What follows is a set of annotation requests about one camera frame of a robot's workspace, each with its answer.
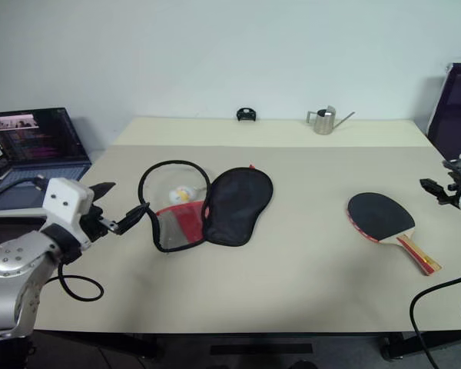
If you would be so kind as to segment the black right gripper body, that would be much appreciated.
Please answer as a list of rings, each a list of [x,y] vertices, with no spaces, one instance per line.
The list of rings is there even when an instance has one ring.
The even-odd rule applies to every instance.
[[[448,175],[452,178],[453,183],[449,184],[447,189],[450,192],[450,201],[461,201],[461,170],[451,169]]]

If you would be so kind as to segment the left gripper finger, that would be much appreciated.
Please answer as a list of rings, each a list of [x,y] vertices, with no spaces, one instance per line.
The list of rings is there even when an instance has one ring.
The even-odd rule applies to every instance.
[[[93,192],[91,203],[94,204],[97,200],[104,197],[114,186],[114,182],[102,182],[90,186],[89,189]]]
[[[147,213],[149,204],[140,204],[131,209],[123,219],[117,223],[117,234],[124,234],[133,228]]]

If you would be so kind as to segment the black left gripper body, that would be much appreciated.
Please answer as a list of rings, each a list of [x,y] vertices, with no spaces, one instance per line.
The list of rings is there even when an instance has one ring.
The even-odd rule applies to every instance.
[[[118,224],[104,218],[103,210],[97,206],[91,206],[88,213],[81,216],[80,226],[90,242],[104,237],[109,231],[113,233],[118,231]]]

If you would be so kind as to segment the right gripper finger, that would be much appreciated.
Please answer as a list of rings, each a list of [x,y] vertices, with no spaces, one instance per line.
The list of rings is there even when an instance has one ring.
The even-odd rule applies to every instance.
[[[444,188],[429,178],[420,179],[420,185],[422,188],[429,193],[444,193]]]
[[[440,191],[437,195],[437,201],[440,205],[450,204],[453,207],[459,207],[459,199],[461,197],[461,191],[457,191],[454,194],[447,194],[445,191]]]

